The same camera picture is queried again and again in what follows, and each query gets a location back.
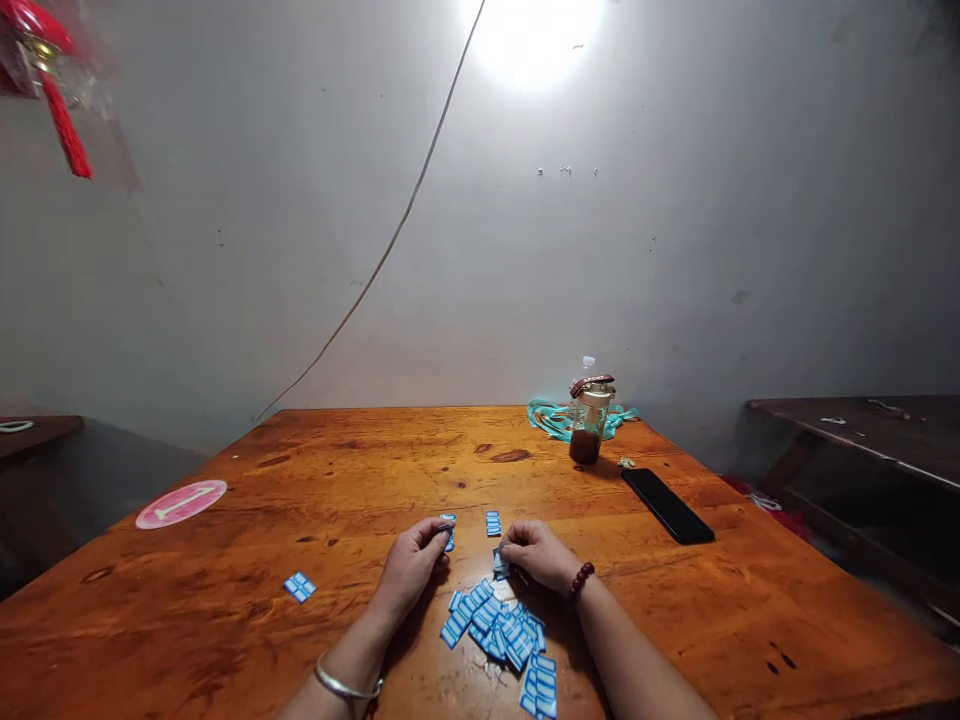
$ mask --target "smartphone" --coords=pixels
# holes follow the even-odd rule
[[[681,545],[699,545],[717,539],[713,530],[691,510],[673,490],[663,484],[653,470],[624,469],[620,477],[637,494],[673,539]]]

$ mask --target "bracelet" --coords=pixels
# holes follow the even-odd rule
[[[593,563],[584,563],[583,567],[580,568],[580,572],[577,573],[577,576],[573,579],[573,582],[570,583],[570,599],[573,600],[577,597],[577,594],[583,588],[583,584],[587,581],[587,578],[593,575],[596,570],[593,567]]]
[[[342,698],[349,698],[351,700],[373,700],[373,698],[380,694],[380,688],[383,687],[383,678],[377,680],[377,684],[373,686],[372,693],[362,693],[359,690],[348,688],[335,677],[327,675],[326,670],[324,670],[323,666],[320,664],[321,660],[323,660],[322,657],[317,658],[317,664],[313,666],[313,674],[316,676],[317,680],[320,681],[320,684],[334,695],[338,695]]]

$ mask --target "glass jar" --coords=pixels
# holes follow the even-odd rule
[[[616,389],[608,383],[587,383],[577,395],[570,420],[570,457],[581,465],[593,465],[600,457],[603,426]]]

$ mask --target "cable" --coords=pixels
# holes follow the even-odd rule
[[[430,167],[430,160],[433,158],[433,150],[437,146],[437,139],[440,137],[440,130],[443,129],[443,122],[447,119],[447,110],[450,109],[450,101],[453,100],[453,91],[457,87],[457,80],[460,79],[460,70],[463,69],[463,61],[467,59],[467,50],[470,49],[470,41],[473,40],[473,33],[477,29],[477,23],[480,22],[480,15],[483,13],[483,6],[486,4],[486,2],[487,0],[480,0],[480,8],[477,10],[477,17],[473,21],[473,26],[470,28],[470,34],[467,35],[467,42],[464,44],[463,52],[460,54],[460,62],[457,64],[457,71],[453,75],[453,82],[450,83],[450,90],[447,92],[447,101],[443,104],[443,112],[440,113],[440,122],[437,123],[437,129],[433,133],[433,140],[430,142],[430,149],[427,150],[427,157],[423,161],[423,167],[420,169],[420,177],[417,178],[417,184],[413,187],[413,193],[410,195],[410,201],[407,203],[407,209],[403,211],[403,216],[400,218],[400,222],[397,223],[397,229],[393,231],[393,237],[390,238],[390,244],[387,245],[386,252],[383,253],[383,257],[380,258],[380,262],[378,262],[377,267],[374,268],[373,274],[370,276],[370,279],[367,280],[367,284],[363,286],[363,290],[361,290],[360,295],[357,296],[357,300],[353,303],[353,307],[350,308],[350,311],[346,314],[343,320],[340,321],[337,329],[333,331],[333,335],[331,335],[330,339],[327,340],[326,344],[320,350],[320,353],[313,359],[313,362],[307,365],[307,369],[300,373],[300,377],[290,383],[282,393],[277,395],[277,397],[270,401],[269,405],[260,411],[260,413],[253,420],[254,424],[259,423],[260,419],[266,414],[267,410],[280,402],[284,395],[299,385],[300,381],[307,376],[307,373],[313,370],[313,366],[320,362],[320,358],[323,357],[323,354],[327,351],[327,348],[329,348],[330,345],[333,344],[333,341],[337,339],[337,335],[340,334],[340,331],[343,330],[354,311],[360,306],[360,303],[366,296],[367,291],[370,290],[370,286],[373,285],[373,281],[376,280],[377,275],[380,274],[380,269],[390,256],[393,246],[397,244],[397,238],[400,237],[400,231],[403,230],[403,226],[407,223],[407,218],[410,217],[410,211],[413,209],[413,203],[416,201],[417,194],[420,192],[420,185],[423,183],[423,178],[427,174],[427,168]]]

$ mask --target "pink round sticker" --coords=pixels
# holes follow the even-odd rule
[[[137,527],[155,530],[174,525],[213,505],[227,491],[223,480],[201,480],[154,500],[137,516]]]

